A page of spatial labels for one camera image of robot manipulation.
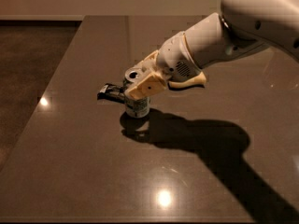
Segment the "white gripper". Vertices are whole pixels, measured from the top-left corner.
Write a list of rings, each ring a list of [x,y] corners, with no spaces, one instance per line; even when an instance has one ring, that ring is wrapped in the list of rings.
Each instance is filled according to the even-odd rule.
[[[144,99],[164,91],[165,80],[185,82],[200,74],[201,69],[187,47],[185,33],[179,32],[125,72],[125,95],[134,100]]]

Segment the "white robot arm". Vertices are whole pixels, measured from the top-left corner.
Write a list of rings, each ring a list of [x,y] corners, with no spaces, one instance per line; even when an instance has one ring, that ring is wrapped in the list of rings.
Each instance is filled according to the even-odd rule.
[[[299,60],[299,0],[221,0],[213,13],[166,40],[128,70],[125,94],[139,100],[166,88],[206,83],[203,70],[274,46]]]

